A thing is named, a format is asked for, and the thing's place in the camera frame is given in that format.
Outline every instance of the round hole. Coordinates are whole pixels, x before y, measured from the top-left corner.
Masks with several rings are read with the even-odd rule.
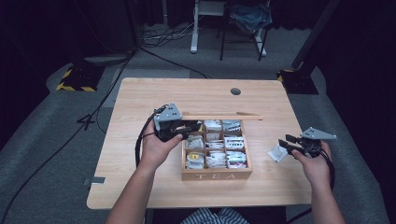
[[[239,94],[241,94],[241,90],[239,90],[238,88],[232,88],[231,93],[233,95],[239,95]]]

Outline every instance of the hand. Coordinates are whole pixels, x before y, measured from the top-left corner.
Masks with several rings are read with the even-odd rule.
[[[321,141],[321,148],[329,155],[330,159],[331,152],[329,145]],[[330,187],[329,166],[321,155],[311,159],[297,150],[293,150],[291,153],[303,165],[305,176],[312,187]]]
[[[178,134],[167,142],[161,141],[154,134],[154,121],[148,124],[143,138],[142,158],[138,167],[144,166],[156,170],[168,157],[169,152],[177,146],[183,136]]]

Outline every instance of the wooden box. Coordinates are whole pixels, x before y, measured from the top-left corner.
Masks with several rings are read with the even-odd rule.
[[[196,133],[191,133],[191,138],[188,140],[183,140],[182,142],[182,163],[181,163],[181,179],[182,180],[230,180],[230,179],[248,179],[253,172],[253,167],[250,160],[250,154],[248,150],[248,140],[245,135],[245,129],[243,125],[244,119],[262,119],[262,116],[251,115],[247,113],[237,113],[237,114],[228,114],[224,116],[222,115],[191,115],[186,113],[183,115],[183,119],[195,119],[200,120],[204,125],[202,130]],[[216,120],[219,123],[219,127],[216,130],[209,129],[205,123],[210,120]],[[233,121],[239,121],[240,130],[239,131],[230,131],[228,128],[225,128],[226,124]],[[239,139],[243,139],[243,145],[241,146],[241,142],[239,140],[236,144],[230,140],[228,136],[238,136]],[[195,144],[194,148],[191,149],[191,139],[202,138],[203,144]],[[222,140],[223,148],[208,148],[207,144],[210,140]],[[223,152],[226,153],[227,156],[225,158],[225,167],[223,168],[212,168],[212,161],[208,161],[211,158],[210,155],[213,155],[213,152]],[[245,153],[246,161],[239,162],[237,159],[233,157],[229,157],[229,153]],[[191,159],[197,159],[200,154],[203,155],[204,158],[204,167],[202,169],[191,169],[188,168],[187,162],[191,162],[188,157]]]

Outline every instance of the desk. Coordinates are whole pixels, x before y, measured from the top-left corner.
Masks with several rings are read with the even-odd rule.
[[[225,2],[209,2],[209,1],[195,0],[194,28],[192,30],[191,48],[190,48],[191,53],[198,52],[199,15],[222,16],[224,12],[224,3]],[[260,52],[260,50],[262,49],[262,29],[260,29],[259,32],[257,32],[254,38],[256,40],[257,49]],[[267,52],[265,51],[265,49],[263,49],[262,56],[265,57],[266,55]]]
[[[232,95],[238,88],[240,95]],[[285,133],[300,126],[278,81],[125,78],[108,126],[87,205],[108,209],[120,196],[135,169],[134,145],[154,108],[175,102],[180,112],[243,111],[263,120],[245,120],[253,173],[245,180],[181,180],[181,144],[158,169],[149,208],[286,205],[310,203],[311,188],[302,165],[292,156],[276,163],[268,155]]]

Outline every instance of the chair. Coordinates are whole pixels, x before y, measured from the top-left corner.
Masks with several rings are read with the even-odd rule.
[[[229,25],[234,24],[238,29],[250,35],[253,40],[227,40],[226,32]],[[254,43],[261,45],[259,50],[259,61],[262,60],[265,40],[268,30],[272,28],[271,6],[270,2],[263,3],[258,0],[227,0],[224,4],[224,12],[221,26],[218,30],[222,32],[220,60],[222,61],[225,43]],[[264,30],[264,36],[261,39],[261,32]]]

